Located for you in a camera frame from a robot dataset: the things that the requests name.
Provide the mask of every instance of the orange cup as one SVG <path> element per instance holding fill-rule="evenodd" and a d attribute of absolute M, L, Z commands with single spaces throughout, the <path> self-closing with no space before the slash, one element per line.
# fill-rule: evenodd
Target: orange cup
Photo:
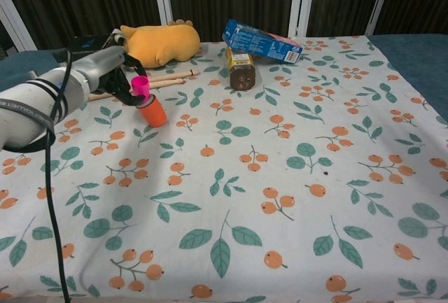
<path fill-rule="evenodd" d="M 150 94 L 148 100 L 138 105 L 137 109 L 151 127 L 160 127 L 167 121 L 167 114 L 154 94 Z"/>

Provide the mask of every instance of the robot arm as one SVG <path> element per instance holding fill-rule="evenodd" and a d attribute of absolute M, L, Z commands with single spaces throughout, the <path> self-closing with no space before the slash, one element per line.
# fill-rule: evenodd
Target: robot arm
<path fill-rule="evenodd" d="M 62 85 L 65 67 L 0 92 L 0 149 L 19 152 L 42 149 L 28 145 L 46 128 L 53 130 L 53 125 L 79 108 L 91 92 L 111 93 L 130 106 L 142 102 L 144 96 L 130 94 L 122 65 L 134 68 L 141 76 L 146 75 L 140 62 L 118 45 L 73 62 L 54 121 L 50 119 L 50 112 Z"/>

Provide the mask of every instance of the bottle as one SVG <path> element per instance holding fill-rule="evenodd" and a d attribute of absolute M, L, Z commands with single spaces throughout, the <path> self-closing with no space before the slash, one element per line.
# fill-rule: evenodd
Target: bottle
<path fill-rule="evenodd" d="M 247 91 L 255 85 L 255 67 L 252 56 L 244 51 L 227 48 L 227 67 L 230 87 L 235 91 Z"/>

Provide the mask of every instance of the stuffed animal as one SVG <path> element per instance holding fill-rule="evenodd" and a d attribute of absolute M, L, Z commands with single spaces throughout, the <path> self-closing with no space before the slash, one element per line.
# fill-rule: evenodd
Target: stuffed animal
<path fill-rule="evenodd" d="M 172 59 L 184 62 L 200 49 L 201 41 L 191 21 L 138 28 L 122 25 L 120 29 L 127 38 L 127 53 L 146 68 L 163 66 Z"/>

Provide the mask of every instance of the pink cup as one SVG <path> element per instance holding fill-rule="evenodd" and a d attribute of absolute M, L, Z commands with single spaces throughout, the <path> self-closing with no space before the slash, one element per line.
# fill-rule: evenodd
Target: pink cup
<path fill-rule="evenodd" d="M 144 95 L 145 99 L 142 102 L 145 102 L 149 98 L 149 79 L 145 76 L 137 76 L 133 77 L 131 80 L 131 86 L 133 95 Z"/>

